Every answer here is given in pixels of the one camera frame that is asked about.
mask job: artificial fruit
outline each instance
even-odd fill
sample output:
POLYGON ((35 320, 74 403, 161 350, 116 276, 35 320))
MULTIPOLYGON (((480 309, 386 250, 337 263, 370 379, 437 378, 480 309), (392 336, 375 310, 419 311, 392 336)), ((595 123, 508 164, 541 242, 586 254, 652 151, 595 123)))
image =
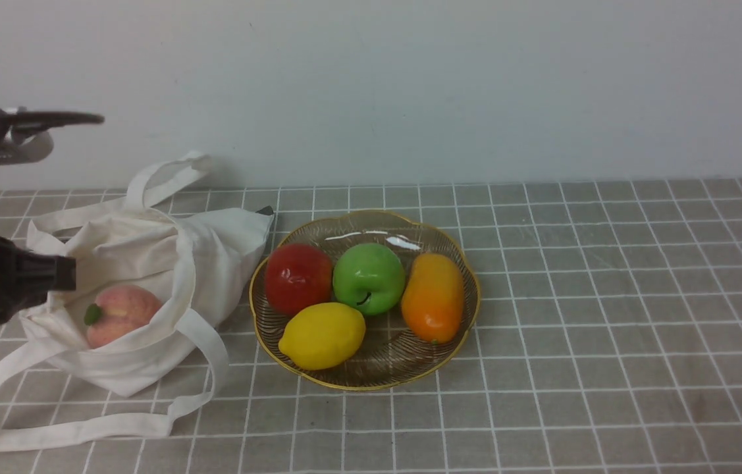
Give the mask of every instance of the artificial fruit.
POLYGON ((280 352, 305 370, 335 367, 352 357, 365 337, 365 318, 341 303, 320 303, 299 312, 283 331, 280 352))
POLYGON ((433 344, 452 341, 464 312, 464 280, 455 262, 445 255, 418 255, 400 310, 406 326, 420 339, 433 344))
POLYGON ((274 310, 288 316, 329 301, 331 283, 332 261, 307 244, 277 247, 265 267, 265 297, 274 310))
POLYGON ((163 302, 145 288, 117 285, 102 291, 87 308, 84 324, 90 348, 100 348, 151 321, 163 302))
POLYGON ((335 299, 363 315, 379 315, 394 307, 406 284, 400 258, 388 247, 368 243, 347 249, 335 263, 335 299))

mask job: peach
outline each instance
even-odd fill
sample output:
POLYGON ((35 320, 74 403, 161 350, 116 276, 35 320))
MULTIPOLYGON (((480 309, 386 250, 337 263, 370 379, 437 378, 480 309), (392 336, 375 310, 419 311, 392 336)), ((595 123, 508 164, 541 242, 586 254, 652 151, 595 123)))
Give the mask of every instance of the peach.
POLYGON ((148 324, 163 302, 136 285, 117 285, 96 296, 87 308, 84 323, 90 348, 100 348, 148 324))

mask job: apple stem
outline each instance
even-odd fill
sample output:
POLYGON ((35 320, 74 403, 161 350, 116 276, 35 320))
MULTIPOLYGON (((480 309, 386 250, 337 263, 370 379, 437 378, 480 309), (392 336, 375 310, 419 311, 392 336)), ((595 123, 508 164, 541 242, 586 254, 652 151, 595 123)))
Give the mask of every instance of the apple stem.
POLYGON ((370 291, 368 291, 368 293, 367 293, 367 294, 365 295, 365 299, 364 299, 364 300, 361 300, 361 301, 359 301, 359 303, 356 303, 356 305, 357 305, 357 306, 360 306, 360 305, 362 305, 362 304, 365 304, 365 303, 367 303, 367 301, 368 301, 368 300, 370 300, 370 299, 371 299, 371 292, 370 292, 370 291))

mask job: orange mango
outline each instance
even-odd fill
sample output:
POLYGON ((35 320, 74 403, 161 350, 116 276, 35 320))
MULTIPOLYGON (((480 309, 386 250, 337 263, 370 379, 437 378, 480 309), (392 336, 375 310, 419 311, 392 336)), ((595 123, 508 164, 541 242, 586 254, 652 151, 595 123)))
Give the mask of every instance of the orange mango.
POLYGON ((464 312, 464 279, 455 262, 439 254, 418 255, 400 310, 420 339, 433 344, 452 341, 464 312))

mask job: plate rim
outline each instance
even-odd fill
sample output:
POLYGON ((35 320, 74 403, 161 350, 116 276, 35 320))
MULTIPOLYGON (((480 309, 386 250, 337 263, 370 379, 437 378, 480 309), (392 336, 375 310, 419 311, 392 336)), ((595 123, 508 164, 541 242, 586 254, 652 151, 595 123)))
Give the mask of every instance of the plate rim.
POLYGON ((274 353, 272 353, 271 350, 268 349, 268 345, 266 345, 265 342, 263 342, 262 334, 260 334, 259 326, 257 325, 256 308, 254 308, 253 306, 253 282, 257 279, 257 277, 259 276, 259 273, 263 270, 263 268, 265 268, 265 266, 268 264, 268 260, 269 258, 271 258, 271 255, 266 256, 265 259, 260 261, 256 267, 256 270, 253 271, 253 274, 251 276, 251 281, 250 283, 248 283, 248 308, 250 308, 250 311, 251 311, 251 318, 253 319, 253 333, 257 336, 257 342, 259 343, 260 347, 262 347, 263 350, 265 350, 265 353, 268 354, 269 357, 271 357, 275 362, 277 362, 278 365, 280 365, 283 369, 286 369, 295 375, 299 375, 302 378, 305 378, 306 380, 313 382, 314 384, 318 384, 323 387, 327 387, 331 389, 345 390, 345 391, 385 390, 385 389, 389 389, 392 387, 396 387, 398 385, 408 384, 410 382, 422 379, 425 376, 436 372, 438 369, 442 368, 444 365, 449 363, 453 357, 458 355, 458 352, 461 351, 462 348, 464 347, 464 343, 467 342, 467 337, 470 336, 470 331, 473 330, 473 327, 476 325, 476 320, 479 318, 479 312, 482 309, 482 286, 481 286, 481 283, 479 282, 479 277, 476 276, 477 275, 476 272, 474 272, 473 267, 470 267, 470 262, 467 261, 467 255, 464 253, 464 249, 461 247, 461 245, 459 245, 458 241, 453 239, 453 237, 447 234, 446 231, 443 231, 443 229, 437 228, 436 226, 431 225, 431 224, 415 222, 411 219, 406 218, 405 216, 401 214, 398 214, 398 213, 395 213, 389 210, 385 210, 385 209, 362 209, 362 210, 352 211, 352 212, 349 212, 349 213, 346 213, 344 215, 337 216, 337 217, 320 218, 320 219, 311 220, 307 222, 307 224, 304 224, 294 229, 289 234, 287 234, 286 237, 284 237, 282 240, 280 240, 279 243, 277 243, 277 245, 275 246, 275 250, 277 249, 277 247, 282 246, 284 242, 289 240, 290 237, 292 237, 292 235, 295 235, 296 233, 298 233, 305 227, 308 227, 313 224, 319 224, 320 222, 323 222, 323 221, 337 221, 337 220, 347 219, 350 216, 360 214, 360 213, 388 214, 390 216, 394 216, 396 218, 402 219, 404 222, 407 222, 410 225, 430 228, 434 231, 439 232, 447 240, 449 240, 450 243, 455 247, 456 251, 458 252, 458 255, 461 255, 464 267, 467 269, 467 271, 470 273, 470 276, 473 277, 473 281, 476 283, 476 309, 473 310, 473 318, 470 321, 470 324, 467 326, 467 328, 465 328, 464 335, 462 336, 461 341, 458 342, 458 345, 452 350, 452 353, 450 353, 449 356, 447 356, 444 360, 432 366, 430 369, 426 370, 426 372, 424 372, 423 374, 415 375, 404 381, 389 382, 388 384, 375 385, 373 387, 355 387, 355 386, 350 386, 350 385, 331 384, 329 382, 317 380, 313 376, 308 375, 304 372, 301 372, 298 369, 295 369, 289 364, 283 362, 283 360, 280 360, 280 358, 277 357, 277 355, 275 355, 274 353))

